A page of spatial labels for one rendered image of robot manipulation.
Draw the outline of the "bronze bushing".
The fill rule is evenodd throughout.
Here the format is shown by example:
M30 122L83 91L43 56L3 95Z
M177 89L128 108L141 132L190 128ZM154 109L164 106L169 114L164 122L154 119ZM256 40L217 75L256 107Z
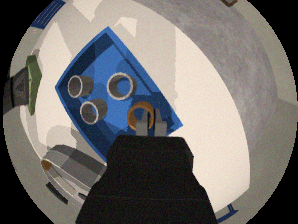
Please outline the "bronze bushing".
M48 171L53 165L51 162L46 161L46 160L42 160L41 161L41 165L43 166L43 168Z
M136 119L136 117L134 116L135 108L145 108L146 110L148 110L150 112L151 117L152 117L152 118L150 117L150 121L149 121L149 129L150 129L154 122L154 110L153 110L153 107L151 106L151 104L149 104L148 102L145 102L145 101L137 102L127 113L127 122L129 124L129 126L136 131L135 122L138 119Z

